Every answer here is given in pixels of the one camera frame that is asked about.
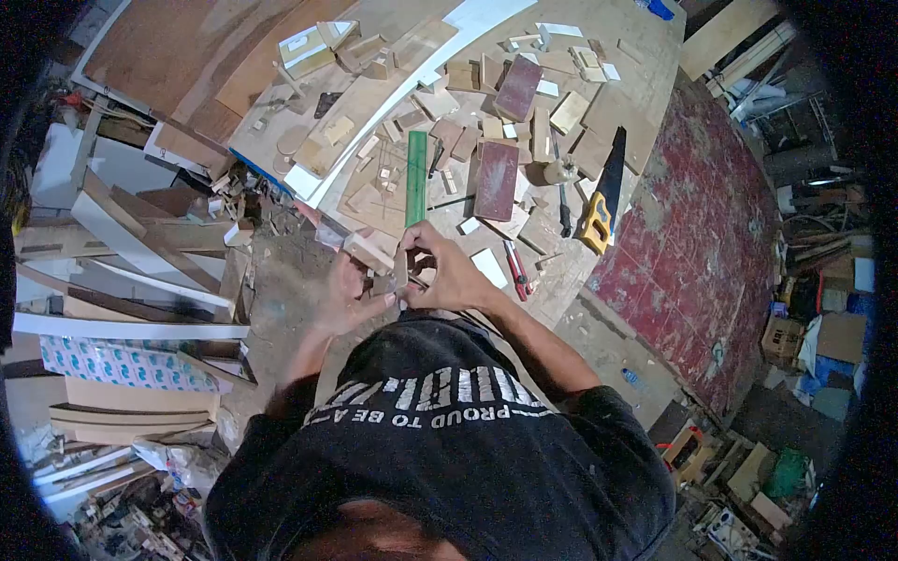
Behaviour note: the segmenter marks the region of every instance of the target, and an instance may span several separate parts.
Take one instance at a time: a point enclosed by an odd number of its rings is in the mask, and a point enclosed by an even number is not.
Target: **plywood sheet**
[[[735,0],[683,43],[680,68],[697,79],[778,11],[772,0]]]

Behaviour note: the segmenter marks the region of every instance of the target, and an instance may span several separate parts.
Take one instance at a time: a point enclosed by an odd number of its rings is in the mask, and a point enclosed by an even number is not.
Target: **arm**
[[[407,289],[409,307],[480,311],[511,344],[527,372],[552,401],[601,385],[577,351],[491,284],[461,248],[429,222],[412,225],[400,246],[412,254],[431,254],[436,260],[433,284],[423,292],[412,285]]]

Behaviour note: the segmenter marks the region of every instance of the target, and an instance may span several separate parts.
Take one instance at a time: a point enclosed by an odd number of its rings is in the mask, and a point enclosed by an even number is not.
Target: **white foam block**
[[[541,25],[544,26],[549,33],[555,33],[556,35],[570,35],[571,37],[583,37],[583,32],[576,25],[537,22],[536,29],[539,29]]]
[[[546,97],[557,98],[559,96],[559,85],[548,80],[540,80],[536,86],[536,92]]]
[[[483,273],[496,288],[505,288],[508,284],[508,279],[490,248],[471,255],[471,261],[474,262],[474,267]]]
[[[480,220],[478,220],[477,218],[474,218],[473,216],[471,218],[465,220],[461,224],[459,224],[459,228],[462,229],[462,233],[464,233],[464,235],[468,235],[471,232],[477,230],[477,228],[479,226],[480,226]]]
[[[610,62],[602,63],[602,71],[605,72],[605,76],[607,76],[609,80],[621,79],[621,75],[618,74],[617,68],[615,68],[614,65]]]
[[[536,0],[496,0],[495,2],[481,2],[480,0],[465,0],[452,10],[443,21],[458,29],[442,47],[438,48],[415,72],[406,79],[402,85],[387,99],[381,108],[374,113],[367,123],[359,128],[356,137],[350,142],[346,151],[337,161],[337,164],[328,173],[324,180],[319,180],[308,171],[298,165],[284,177],[284,182],[306,205],[318,208],[328,188],[346,165],[346,162],[356,150],[356,146],[365,138],[387,113],[399,104],[415,87],[418,80],[426,80],[439,66],[454,57],[463,48],[471,44],[475,39],[493,29],[516,13],[536,4]]]

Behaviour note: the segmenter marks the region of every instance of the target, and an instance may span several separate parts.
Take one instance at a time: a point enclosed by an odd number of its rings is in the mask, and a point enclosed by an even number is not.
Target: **cardboard box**
[[[828,313],[823,316],[817,335],[817,354],[846,363],[864,360],[864,333],[867,316],[856,313]]]
[[[801,323],[771,316],[761,340],[764,360],[783,368],[791,368],[801,350],[804,334],[805,328]]]

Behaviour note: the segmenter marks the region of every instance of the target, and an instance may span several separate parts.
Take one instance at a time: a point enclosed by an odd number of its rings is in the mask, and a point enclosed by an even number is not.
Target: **black tool handle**
[[[569,238],[571,234],[570,208],[567,205],[561,205],[559,211],[561,212],[561,225],[564,226],[561,230],[561,237]]]

